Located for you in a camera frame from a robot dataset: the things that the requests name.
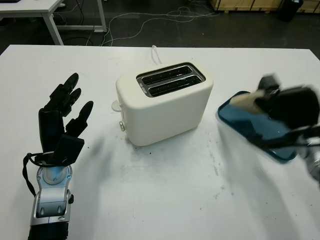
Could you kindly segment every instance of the dark floor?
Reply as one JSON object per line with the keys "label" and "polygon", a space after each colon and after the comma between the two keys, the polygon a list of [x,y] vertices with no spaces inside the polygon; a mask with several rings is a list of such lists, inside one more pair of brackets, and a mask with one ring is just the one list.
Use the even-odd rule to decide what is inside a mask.
{"label": "dark floor", "polygon": [[[76,0],[65,0],[67,7],[55,16],[57,24],[78,24],[80,12]],[[208,14],[213,10],[205,0],[108,0],[103,1],[107,25],[120,14],[139,12],[161,14],[186,6],[192,12]],[[84,0],[84,24],[99,25],[97,2]],[[114,39],[134,36],[144,21],[159,16],[129,14],[112,21],[110,25]],[[191,22],[181,23],[172,20],[187,21],[188,17],[166,17],[154,19],[143,26],[139,35],[131,39],[120,39],[113,46],[130,47],[234,47],[234,48],[302,48],[311,49],[320,59],[320,15],[298,14],[289,22],[277,19],[276,13],[231,12],[215,16],[195,18]],[[17,18],[0,22],[0,53],[9,44],[50,45],[53,41],[42,19]],[[92,31],[60,31],[65,45],[98,46],[104,33]]]}

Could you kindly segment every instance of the cable on floor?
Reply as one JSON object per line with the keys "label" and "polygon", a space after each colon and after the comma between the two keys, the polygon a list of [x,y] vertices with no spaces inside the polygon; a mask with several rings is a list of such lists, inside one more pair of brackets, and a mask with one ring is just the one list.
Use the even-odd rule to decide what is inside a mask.
{"label": "cable on floor", "polygon": [[54,17],[55,16],[59,16],[61,19],[62,19],[62,21],[64,22],[64,25],[66,26],[66,25],[68,25],[68,22],[67,22],[67,20],[64,18],[64,16],[62,16],[60,13],[54,13],[54,15],[53,15]]}
{"label": "cable on floor", "polygon": [[[193,15],[182,15],[182,13],[193,14]],[[126,16],[126,15],[145,15],[145,16],[163,16],[163,17],[150,18],[150,19],[144,21],[142,23],[141,27],[140,27],[140,30],[133,36],[113,38],[112,32],[111,32],[111,23],[112,23],[112,21],[117,19],[117,18]],[[189,22],[193,21],[196,18],[208,17],[208,16],[215,17],[215,16],[218,16],[218,15],[219,14],[215,14],[215,12],[210,12],[210,13],[207,13],[207,14],[201,14],[201,13],[198,13],[198,12],[193,12],[186,6],[181,6],[177,10],[173,10],[173,11],[170,11],[170,12],[167,12],[167,13],[160,13],[160,14],[142,13],[142,12],[123,13],[123,14],[120,14],[120,15],[117,15],[117,16],[113,17],[109,21],[107,32],[104,34],[103,40],[102,40],[102,43],[100,44],[100,46],[103,46],[105,44],[110,43],[109,46],[111,47],[113,45],[113,42],[116,41],[116,40],[133,39],[133,38],[135,38],[136,36],[138,36],[141,33],[141,31],[143,30],[144,25],[146,23],[152,21],[152,20],[167,20],[167,21],[172,21],[172,22],[176,22],[176,23],[189,23]],[[191,19],[189,19],[189,20],[171,19],[171,18],[179,18],[179,17],[180,18],[191,18]],[[106,37],[107,37],[108,34],[110,35],[110,40],[106,41]]]}
{"label": "cable on floor", "polygon": [[79,22],[79,24],[82,25],[84,23],[84,20],[85,20],[85,15],[84,15],[84,12],[82,11],[82,6],[80,5],[79,1],[75,0],[75,2],[76,2],[77,6],[78,6],[78,8],[80,10],[80,22]]}

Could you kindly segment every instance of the blue tray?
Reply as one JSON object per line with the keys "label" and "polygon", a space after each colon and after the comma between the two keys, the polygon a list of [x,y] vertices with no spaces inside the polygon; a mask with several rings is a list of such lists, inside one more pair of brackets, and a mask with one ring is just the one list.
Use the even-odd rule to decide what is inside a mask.
{"label": "blue tray", "polygon": [[[239,91],[234,96],[246,93],[249,92]],[[270,119],[267,114],[251,114],[239,107],[230,105],[230,99],[218,108],[218,116],[224,123],[236,130],[246,139],[256,134],[262,135],[262,138],[265,140],[274,139],[279,138],[290,131],[284,123]],[[297,155],[294,147],[262,150],[280,163],[287,163]]]}

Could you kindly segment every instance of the white table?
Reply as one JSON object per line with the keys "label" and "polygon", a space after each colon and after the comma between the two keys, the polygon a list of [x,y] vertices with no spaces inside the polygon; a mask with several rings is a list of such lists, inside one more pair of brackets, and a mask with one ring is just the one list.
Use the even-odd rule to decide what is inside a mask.
{"label": "white table", "polygon": [[0,3],[1,18],[43,18],[56,45],[63,45],[58,29],[62,30],[92,30],[105,32],[107,30],[102,1],[97,0],[101,26],[56,26],[53,12],[63,0],[21,0],[15,3]]}
{"label": "white table", "polygon": [[[11,45],[0,56],[2,238],[29,234],[33,196],[22,158],[41,151],[38,110],[78,72],[82,95],[66,121],[86,101],[94,109],[72,166],[70,240],[319,239],[320,191],[304,162],[275,162],[215,117],[218,106],[256,89],[264,74],[276,73],[283,87],[320,89],[319,60],[306,49],[158,52],[163,63],[192,60],[214,76],[214,86],[197,129],[139,148],[126,140],[111,104],[122,73],[154,64],[151,48]],[[34,185],[36,169],[28,166]]]}

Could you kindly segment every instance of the toaster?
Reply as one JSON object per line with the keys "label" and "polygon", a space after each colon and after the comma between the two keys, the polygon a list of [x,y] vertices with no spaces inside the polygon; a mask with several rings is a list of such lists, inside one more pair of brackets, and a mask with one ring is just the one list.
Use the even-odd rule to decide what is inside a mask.
{"label": "toaster", "polygon": [[121,76],[112,109],[121,112],[129,140],[146,146],[197,127],[212,87],[212,78],[190,62],[157,65]]}

